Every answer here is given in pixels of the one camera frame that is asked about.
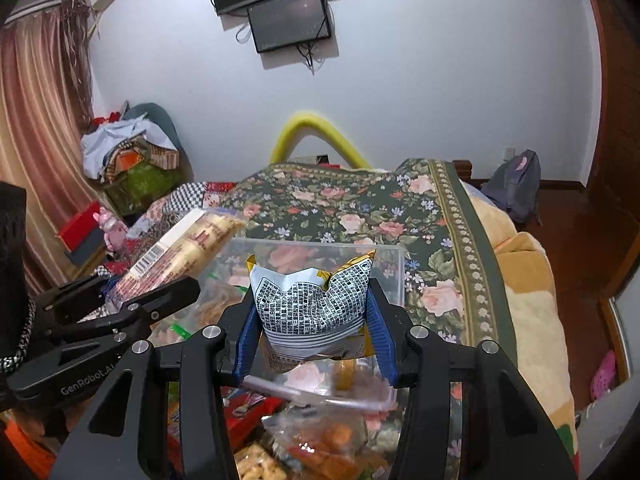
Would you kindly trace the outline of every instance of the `curtain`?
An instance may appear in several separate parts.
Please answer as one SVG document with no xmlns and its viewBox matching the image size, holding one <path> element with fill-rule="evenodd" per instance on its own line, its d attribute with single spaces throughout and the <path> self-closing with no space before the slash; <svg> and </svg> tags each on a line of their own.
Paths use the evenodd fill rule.
<svg viewBox="0 0 640 480">
<path fill-rule="evenodd" d="M 0 180 L 27 190 L 24 265 L 31 294 L 74 273 L 56 233 L 97 199 L 82 174 L 79 147 L 90 85 L 80 81 L 79 61 L 69 67 L 86 50 L 76 30 L 86 31 L 86 18 L 82 23 L 81 13 L 63 7 L 0 29 Z"/>
<path fill-rule="evenodd" d="M 91 108 L 91 70 L 86 48 L 89 11 L 86 0 L 62 0 L 60 31 L 63 68 L 66 80 L 77 96 L 71 104 L 78 128 L 83 133 L 94 118 Z"/>
</svg>

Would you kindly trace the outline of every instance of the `transparent plastic box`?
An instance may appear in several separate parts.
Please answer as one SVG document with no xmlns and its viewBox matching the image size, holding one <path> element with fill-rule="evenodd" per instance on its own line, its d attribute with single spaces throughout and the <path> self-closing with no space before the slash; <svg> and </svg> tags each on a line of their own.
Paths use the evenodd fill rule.
<svg viewBox="0 0 640 480">
<path fill-rule="evenodd" d="M 155 346 L 178 342 L 216 323 L 226 307 L 242 301 L 250 285 L 246 259 L 251 254 L 258 265 L 290 274 L 310 267 L 335 271 L 373 249 L 376 256 L 370 276 L 380 282 L 389 303 L 403 306 L 404 249 L 400 246 L 232 238 L 198 277 L 202 289 L 198 301 L 162 320 L 149 340 Z M 362 412 L 386 412 L 395 407 L 396 391 L 382 378 L 375 357 L 355 360 L 347 390 L 337 388 L 340 366 L 338 361 L 323 359 L 276 374 L 258 349 L 243 386 L 297 404 L 332 404 Z"/>
</svg>

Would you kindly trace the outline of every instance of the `yellow foam tube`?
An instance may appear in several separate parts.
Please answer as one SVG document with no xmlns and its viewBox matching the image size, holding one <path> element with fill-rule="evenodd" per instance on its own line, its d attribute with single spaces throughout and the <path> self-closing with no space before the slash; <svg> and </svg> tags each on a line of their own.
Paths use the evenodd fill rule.
<svg viewBox="0 0 640 480">
<path fill-rule="evenodd" d="M 308 112 L 295 114 L 287 121 L 287 124 L 284 125 L 276 147 L 271 153 L 270 164 L 277 164 L 278 162 L 287 160 L 287 157 L 293 151 L 298 131 L 305 126 L 310 126 L 320 132 L 324 136 L 324 140 L 333 146 L 335 151 L 340 153 L 352 168 L 370 168 L 367 161 L 362 158 L 351 143 L 345 139 L 329 121 Z"/>
</svg>

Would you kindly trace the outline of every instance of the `beige blanket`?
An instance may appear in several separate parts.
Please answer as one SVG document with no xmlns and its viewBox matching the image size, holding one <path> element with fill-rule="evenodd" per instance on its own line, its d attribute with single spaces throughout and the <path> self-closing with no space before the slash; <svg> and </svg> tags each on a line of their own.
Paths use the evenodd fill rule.
<svg viewBox="0 0 640 480">
<path fill-rule="evenodd" d="M 574 456 L 578 441 L 569 361 L 545 250 L 529 233 L 517 232 L 505 212 L 479 198 L 470 198 L 504 279 L 516 334 L 518 370 Z"/>
</svg>

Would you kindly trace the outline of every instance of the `gray backpack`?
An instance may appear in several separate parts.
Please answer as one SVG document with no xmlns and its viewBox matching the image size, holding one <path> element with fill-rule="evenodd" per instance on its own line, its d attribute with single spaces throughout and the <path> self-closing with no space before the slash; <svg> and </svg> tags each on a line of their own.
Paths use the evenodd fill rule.
<svg viewBox="0 0 640 480">
<path fill-rule="evenodd" d="M 511 220 L 524 224 L 531 215 L 538 216 L 539 188 L 540 161 L 536 152 L 525 150 L 495 170 L 481 189 Z"/>
</svg>

